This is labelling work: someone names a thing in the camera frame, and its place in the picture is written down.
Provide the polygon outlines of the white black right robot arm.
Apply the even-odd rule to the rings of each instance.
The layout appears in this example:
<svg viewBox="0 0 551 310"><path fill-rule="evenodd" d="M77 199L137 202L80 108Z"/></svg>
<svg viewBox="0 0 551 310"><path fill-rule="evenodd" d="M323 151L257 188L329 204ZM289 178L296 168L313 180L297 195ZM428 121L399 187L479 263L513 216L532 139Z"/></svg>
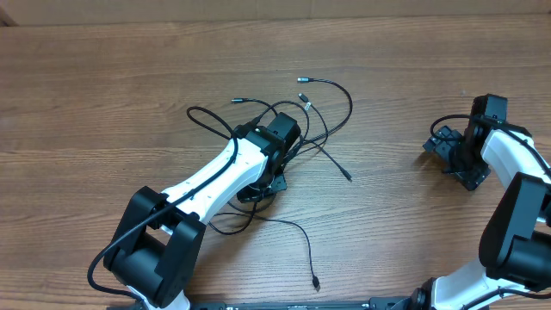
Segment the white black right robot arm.
<svg viewBox="0 0 551 310"><path fill-rule="evenodd" d="M424 144L469 190L494 173L505 192L480 237L478 257L455 272L431 278L399 303L402 309L487 309L510 296L550 297L550 236L536 230L550 223L550 165L531 133L507 120L508 101L474 98L464 132L439 118Z"/></svg>

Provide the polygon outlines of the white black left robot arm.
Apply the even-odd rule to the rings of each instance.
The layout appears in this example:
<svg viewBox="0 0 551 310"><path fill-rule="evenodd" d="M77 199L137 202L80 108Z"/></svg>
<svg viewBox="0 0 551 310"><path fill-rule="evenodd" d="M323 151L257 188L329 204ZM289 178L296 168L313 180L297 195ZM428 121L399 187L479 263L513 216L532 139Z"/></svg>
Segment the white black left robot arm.
<svg viewBox="0 0 551 310"><path fill-rule="evenodd" d="M232 198L258 203L285 190L284 158L299 137L284 113L266 127L253 119L232 129L225 149L193 176L161 192L139 189L90 264L90 286L133 298L136 309L189 308L184 289L207 224Z"/></svg>

